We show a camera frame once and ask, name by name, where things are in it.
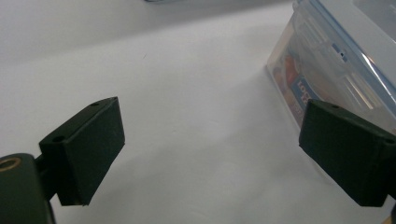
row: plastic storage container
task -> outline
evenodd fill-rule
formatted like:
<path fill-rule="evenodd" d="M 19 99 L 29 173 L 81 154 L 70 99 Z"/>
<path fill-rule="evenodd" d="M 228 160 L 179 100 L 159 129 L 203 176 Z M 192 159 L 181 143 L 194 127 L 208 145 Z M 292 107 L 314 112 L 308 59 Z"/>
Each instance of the plastic storage container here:
<path fill-rule="evenodd" d="M 267 68 L 302 124 L 308 99 L 396 134 L 396 1 L 300 0 Z"/>

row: hole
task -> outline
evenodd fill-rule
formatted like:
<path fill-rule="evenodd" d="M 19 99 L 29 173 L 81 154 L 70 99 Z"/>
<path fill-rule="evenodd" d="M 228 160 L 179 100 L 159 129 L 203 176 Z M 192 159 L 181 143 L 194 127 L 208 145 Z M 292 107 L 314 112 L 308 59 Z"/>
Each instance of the hole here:
<path fill-rule="evenodd" d="M 17 157 L 0 161 L 0 172 L 13 169 L 14 167 L 17 167 L 20 163 L 21 159 Z"/>
<path fill-rule="evenodd" d="M 395 140 L 392 140 L 392 139 L 386 139 L 385 142 L 387 144 L 390 144 L 390 145 L 395 145 L 396 144 Z"/>
<path fill-rule="evenodd" d="M 52 142 L 62 142 L 64 140 L 64 136 L 57 136 L 52 139 Z"/>

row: screw hole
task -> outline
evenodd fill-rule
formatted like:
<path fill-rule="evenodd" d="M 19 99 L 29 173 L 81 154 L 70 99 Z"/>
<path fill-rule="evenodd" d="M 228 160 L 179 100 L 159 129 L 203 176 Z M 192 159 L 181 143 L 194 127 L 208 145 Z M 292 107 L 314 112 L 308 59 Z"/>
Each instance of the screw hole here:
<path fill-rule="evenodd" d="M 64 140 L 64 136 L 57 136 L 52 139 L 52 142 L 62 142 Z"/>
<path fill-rule="evenodd" d="M 13 169 L 14 167 L 17 167 L 20 163 L 21 159 L 17 157 L 0 161 L 0 172 Z"/>

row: white surface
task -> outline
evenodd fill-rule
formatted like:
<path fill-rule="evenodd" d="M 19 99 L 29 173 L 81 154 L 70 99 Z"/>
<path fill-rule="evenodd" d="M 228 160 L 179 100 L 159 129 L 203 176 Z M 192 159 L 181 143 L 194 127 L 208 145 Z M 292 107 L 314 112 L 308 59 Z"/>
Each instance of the white surface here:
<path fill-rule="evenodd" d="M 290 1 L 0 1 L 0 148 L 118 95 L 126 145 L 70 223 L 380 223 L 318 173 L 264 70 Z"/>

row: label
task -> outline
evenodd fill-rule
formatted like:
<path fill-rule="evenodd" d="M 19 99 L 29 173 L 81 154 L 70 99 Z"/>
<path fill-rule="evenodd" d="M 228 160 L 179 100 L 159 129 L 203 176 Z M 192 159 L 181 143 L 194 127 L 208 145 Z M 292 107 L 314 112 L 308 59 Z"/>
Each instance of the label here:
<path fill-rule="evenodd" d="M 306 82 L 304 76 L 299 75 L 290 86 L 291 91 L 296 97 L 300 107 L 305 110 L 308 100 L 318 99 L 318 96 L 312 91 L 308 82 Z"/>

